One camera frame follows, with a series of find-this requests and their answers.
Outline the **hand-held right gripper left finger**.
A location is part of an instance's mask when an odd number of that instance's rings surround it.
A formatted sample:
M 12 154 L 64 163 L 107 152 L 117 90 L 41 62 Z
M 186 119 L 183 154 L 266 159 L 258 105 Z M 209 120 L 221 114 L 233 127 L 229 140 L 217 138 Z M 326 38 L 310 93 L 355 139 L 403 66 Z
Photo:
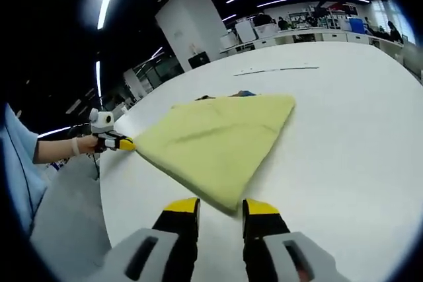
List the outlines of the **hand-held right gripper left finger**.
M 106 281 L 190 281 L 198 257 L 200 199 L 167 205 L 152 228 L 121 241 L 105 260 Z

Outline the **person's left hand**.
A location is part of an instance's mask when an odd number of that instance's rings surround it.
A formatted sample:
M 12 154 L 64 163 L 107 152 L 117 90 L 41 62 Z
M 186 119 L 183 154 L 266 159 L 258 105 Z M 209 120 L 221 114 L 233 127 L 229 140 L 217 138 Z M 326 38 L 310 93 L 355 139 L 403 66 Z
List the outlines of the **person's left hand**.
M 98 137 L 94 135 L 85 135 L 77 139 L 77 144 L 80 153 L 95 153 L 98 144 Z

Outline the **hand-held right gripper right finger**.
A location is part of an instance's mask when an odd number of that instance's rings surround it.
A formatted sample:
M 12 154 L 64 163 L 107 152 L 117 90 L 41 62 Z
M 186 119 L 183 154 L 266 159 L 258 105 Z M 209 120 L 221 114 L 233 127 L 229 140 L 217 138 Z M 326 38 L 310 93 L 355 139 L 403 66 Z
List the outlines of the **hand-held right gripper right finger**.
M 334 257 L 292 232 L 269 203 L 243 200 L 243 260 L 249 281 L 346 281 Z

